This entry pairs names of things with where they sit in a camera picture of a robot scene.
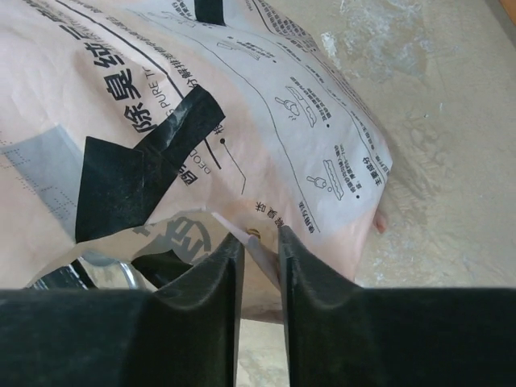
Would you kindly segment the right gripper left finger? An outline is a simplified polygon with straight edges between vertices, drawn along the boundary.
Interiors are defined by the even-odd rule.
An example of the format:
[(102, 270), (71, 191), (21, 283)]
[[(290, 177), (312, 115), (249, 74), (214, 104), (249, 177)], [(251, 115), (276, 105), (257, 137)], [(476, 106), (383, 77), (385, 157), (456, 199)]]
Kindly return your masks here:
[(4, 290), (4, 386), (233, 386), (243, 245), (228, 235), (156, 292)]

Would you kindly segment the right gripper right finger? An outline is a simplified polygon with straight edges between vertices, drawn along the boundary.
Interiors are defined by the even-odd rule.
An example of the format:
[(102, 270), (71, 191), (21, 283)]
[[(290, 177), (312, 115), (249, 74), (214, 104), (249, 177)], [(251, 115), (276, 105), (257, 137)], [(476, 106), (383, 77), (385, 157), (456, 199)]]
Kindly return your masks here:
[(364, 288), (279, 232), (292, 386), (512, 386), (510, 288)]

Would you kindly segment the pink cat litter bag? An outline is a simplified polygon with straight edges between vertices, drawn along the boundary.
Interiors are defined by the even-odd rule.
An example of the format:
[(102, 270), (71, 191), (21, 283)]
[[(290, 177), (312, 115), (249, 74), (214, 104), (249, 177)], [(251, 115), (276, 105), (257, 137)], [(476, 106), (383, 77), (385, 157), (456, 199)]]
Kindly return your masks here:
[(177, 214), (273, 284), (283, 226), (353, 279), (392, 168), (343, 74), (264, 1), (1, 4), (1, 286)]

